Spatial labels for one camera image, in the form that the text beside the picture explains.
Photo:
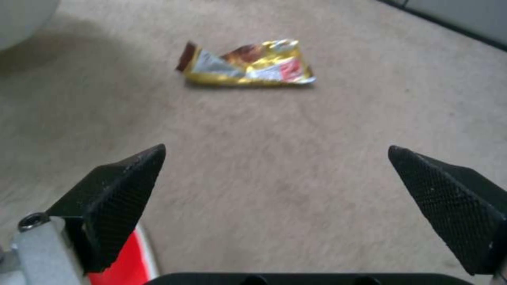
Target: red label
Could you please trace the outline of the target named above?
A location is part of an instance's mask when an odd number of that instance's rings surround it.
[[[293,81],[303,75],[301,62],[297,59],[280,64],[280,72],[284,81]]]

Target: bolt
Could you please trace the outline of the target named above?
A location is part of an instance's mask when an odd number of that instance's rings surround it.
[[[18,231],[26,232],[47,222],[49,222],[49,217],[44,212],[29,214],[19,221]]]

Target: hole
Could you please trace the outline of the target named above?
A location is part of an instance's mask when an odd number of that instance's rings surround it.
[[[252,276],[249,276],[247,277],[242,283],[241,285],[268,285],[268,282],[258,276],[258,275],[252,275]]]
[[[354,285],[382,285],[382,283],[373,277],[361,276],[354,280]]]

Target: textured gripper pad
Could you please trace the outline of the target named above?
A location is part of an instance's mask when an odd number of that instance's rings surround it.
[[[158,145],[117,163],[93,169],[47,213],[65,228],[86,272],[116,260],[139,221],[165,158]]]
[[[389,159],[465,270],[493,274],[507,252],[507,193],[473,169],[392,146]]]

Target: crumpled wrapper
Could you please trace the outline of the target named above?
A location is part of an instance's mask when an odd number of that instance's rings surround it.
[[[209,85],[303,85],[315,81],[296,40],[242,46],[216,56],[188,42],[176,70]]]

